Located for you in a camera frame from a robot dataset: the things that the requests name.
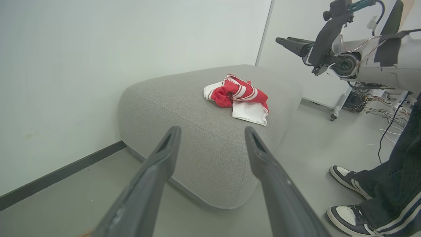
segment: dark pants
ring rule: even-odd
[[[396,142],[389,161],[354,177],[373,197],[361,203],[373,227],[386,236],[410,236],[421,230],[421,100]]]

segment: person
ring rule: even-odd
[[[411,236],[421,230],[421,100],[394,146],[389,160],[373,170],[353,172],[340,166],[331,175],[361,194],[359,205],[335,206],[326,213],[349,235]]]

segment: folded garment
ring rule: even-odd
[[[203,97],[215,101],[221,107],[232,107],[233,118],[267,125],[267,95],[253,87],[249,81],[228,74],[222,82],[205,87]]]

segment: gray ottoman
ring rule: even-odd
[[[266,127],[232,118],[231,108],[203,98],[205,86],[222,81],[229,73],[267,94]],[[244,128],[252,126],[275,151],[301,95],[300,84],[250,65],[154,78],[130,86],[121,96],[120,135],[143,159],[171,126],[180,126],[181,144],[171,182],[201,203],[234,209],[248,200],[258,181],[250,170]]]

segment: black and white sneaker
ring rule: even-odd
[[[326,213],[332,223],[346,234],[351,236],[381,236],[367,221],[360,205],[331,207]]]
[[[356,174],[354,171],[349,171],[337,165],[330,167],[329,171],[330,174],[343,186],[356,191],[366,200],[372,199],[372,197],[370,197],[370,195],[361,188],[360,183],[352,178],[354,174]]]

